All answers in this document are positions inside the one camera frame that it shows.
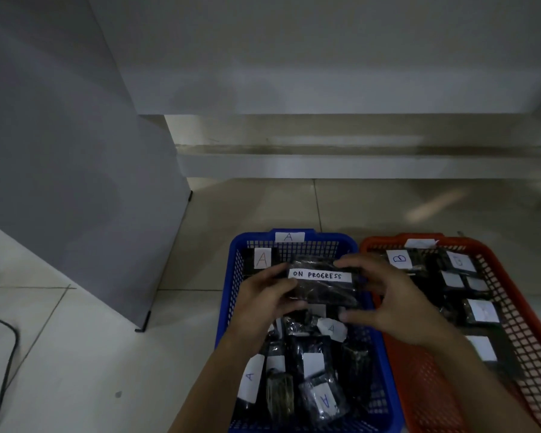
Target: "black cable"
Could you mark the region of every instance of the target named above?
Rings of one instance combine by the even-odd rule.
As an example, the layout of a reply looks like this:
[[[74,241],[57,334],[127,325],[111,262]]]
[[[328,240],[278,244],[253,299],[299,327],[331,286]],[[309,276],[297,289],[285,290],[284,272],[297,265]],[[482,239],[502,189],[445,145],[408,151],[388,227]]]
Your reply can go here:
[[[12,366],[12,360],[14,359],[14,353],[16,352],[16,348],[18,347],[18,344],[20,343],[20,334],[18,334],[18,330],[14,328],[12,325],[10,325],[7,322],[4,322],[3,320],[0,320],[0,323],[9,329],[11,329],[14,333],[14,348],[12,348],[12,352],[10,353],[10,358],[8,359],[8,364],[6,365],[6,372],[4,374],[4,379],[2,380],[2,386],[0,387],[0,409],[2,408],[2,401],[4,401],[4,394],[6,393],[6,387],[8,386],[8,376],[10,375],[10,367]]]

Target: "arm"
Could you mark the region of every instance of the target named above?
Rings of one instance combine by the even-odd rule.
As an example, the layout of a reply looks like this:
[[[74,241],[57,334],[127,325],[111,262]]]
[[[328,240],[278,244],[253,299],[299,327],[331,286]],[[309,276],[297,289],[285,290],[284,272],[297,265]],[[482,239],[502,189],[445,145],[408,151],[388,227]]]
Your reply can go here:
[[[474,432],[541,432],[539,426],[483,364],[472,344],[428,302],[401,270],[369,255],[347,255],[338,267],[360,267],[371,290],[384,293],[376,311],[347,311],[342,321],[368,325],[434,356]]]
[[[306,307],[304,301],[282,298],[296,286],[295,279],[274,280],[286,267],[286,263],[270,267],[240,285],[231,323],[168,433],[228,431],[242,374],[260,350],[269,326],[282,315]]]

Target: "person's left hand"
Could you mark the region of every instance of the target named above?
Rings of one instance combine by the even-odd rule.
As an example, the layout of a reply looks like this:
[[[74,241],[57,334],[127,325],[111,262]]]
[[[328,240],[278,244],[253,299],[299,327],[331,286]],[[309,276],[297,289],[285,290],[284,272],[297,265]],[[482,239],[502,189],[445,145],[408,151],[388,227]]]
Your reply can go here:
[[[295,288],[296,279],[274,279],[288,266],[288,263],[281,263],[269,267],[240,285],[227,333],[239,339],[249,357],[258,353],[275,319],[307,307],[306,301],[283,298],[285,293]]]

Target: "forearm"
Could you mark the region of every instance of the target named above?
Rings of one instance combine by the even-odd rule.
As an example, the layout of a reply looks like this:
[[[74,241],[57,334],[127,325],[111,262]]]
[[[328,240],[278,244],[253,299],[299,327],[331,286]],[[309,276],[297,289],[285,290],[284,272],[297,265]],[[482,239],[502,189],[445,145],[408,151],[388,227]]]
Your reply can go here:
[[[473,432],[541,432],[457,329],[453,327],[430,350]]]
[[[188,393],[168,433],[225,432],[231,422],[248,357],[225,334]]]

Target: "blue plastic basket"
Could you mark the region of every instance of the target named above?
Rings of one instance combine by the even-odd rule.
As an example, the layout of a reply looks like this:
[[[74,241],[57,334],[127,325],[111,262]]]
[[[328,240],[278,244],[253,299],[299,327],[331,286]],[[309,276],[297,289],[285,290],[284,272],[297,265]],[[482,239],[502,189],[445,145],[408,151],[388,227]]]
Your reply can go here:
[[[276,242],[276,232],[304,232],[304,242]],[[281,261],[289,261],[293,254],[315,255],[338,258],[344,254],[358,252],[355,241],[345,234],[315,232],[314,229],[273,229],[271,232],[245,232],[232,240],[227,272],[224,278],[223,298],[220,304],[219,327],[215,346],[219,344],[232,317],[238,288],[243,281],[243,259],[240,250],[246,247],[278,247]],[[367,293],[361,296],[365,309],[374,309],[371,297]],[[375,348],[373,384],[368,415],[364,419],[347,417],[336,428],[325,427],[323,431],[340,432],[400,432],[404,426],[403,412],[397,395],[393,373],[390,370],[387,351],[380,332],[369,327],[354,327],[349,336],[370,341]],[[230,432],[273,431],[264,422],[234,420]],[[307,427],[297,427],[295,431],[308,431]]]

